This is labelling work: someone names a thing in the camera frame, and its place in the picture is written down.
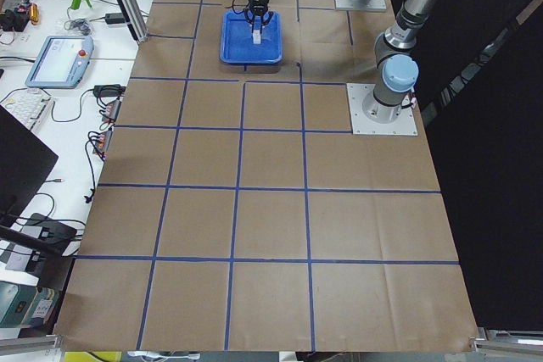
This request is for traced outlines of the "blue teach pendant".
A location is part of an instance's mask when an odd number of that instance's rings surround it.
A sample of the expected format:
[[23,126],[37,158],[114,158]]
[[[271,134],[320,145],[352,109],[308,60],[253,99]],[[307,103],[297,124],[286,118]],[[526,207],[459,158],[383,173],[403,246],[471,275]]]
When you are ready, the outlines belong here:
[[73,89],[90,63],[91,36],[48,36],[25,80],[27,87]]

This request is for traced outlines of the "blue plastic tray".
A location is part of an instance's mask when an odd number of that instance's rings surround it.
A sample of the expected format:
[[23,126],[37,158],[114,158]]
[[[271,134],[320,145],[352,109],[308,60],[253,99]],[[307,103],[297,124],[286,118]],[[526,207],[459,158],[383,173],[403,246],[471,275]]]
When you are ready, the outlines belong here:
[[242,14],[224,13],[221,28],[220,59],[227,64],[276,64],[283,58],[282,21],[275,13],[260,32],[261,44],[254,44],[253,33]]

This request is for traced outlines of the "black monitor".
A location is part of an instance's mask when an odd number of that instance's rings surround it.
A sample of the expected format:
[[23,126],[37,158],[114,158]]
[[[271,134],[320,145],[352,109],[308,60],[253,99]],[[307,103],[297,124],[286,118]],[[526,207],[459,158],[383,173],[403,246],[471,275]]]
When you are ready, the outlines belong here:
[[10,227],[50,175],[59,156],[1,108],[1,225]]

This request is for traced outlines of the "white keyboard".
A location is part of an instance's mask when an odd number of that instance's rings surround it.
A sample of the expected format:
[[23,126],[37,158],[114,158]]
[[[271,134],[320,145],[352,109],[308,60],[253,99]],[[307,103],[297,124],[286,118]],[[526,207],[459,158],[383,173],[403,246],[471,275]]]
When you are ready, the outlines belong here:
[[37,131],[52,104],[52,98],[37,88],[15,91],[1,101],[1,105],[32,132]]

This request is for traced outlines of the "brown paper table cover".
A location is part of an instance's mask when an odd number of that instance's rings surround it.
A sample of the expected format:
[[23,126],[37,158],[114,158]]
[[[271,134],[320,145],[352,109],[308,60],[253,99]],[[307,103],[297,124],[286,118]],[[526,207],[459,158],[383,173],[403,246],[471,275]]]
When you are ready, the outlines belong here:
[[357,136],[391,12],[271,0],[283,59],[219,58],[231,0],[154,0],[55,331],[69,351],[461,352],[477,332],[423,128]]

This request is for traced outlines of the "black power adapter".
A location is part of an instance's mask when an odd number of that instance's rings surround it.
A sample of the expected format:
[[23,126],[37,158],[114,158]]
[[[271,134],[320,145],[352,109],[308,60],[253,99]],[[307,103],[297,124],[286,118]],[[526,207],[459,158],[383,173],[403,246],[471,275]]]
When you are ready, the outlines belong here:
[[123,13],[109,13],[104,15],[104,21],[107,25],[118,25],[126,23]]

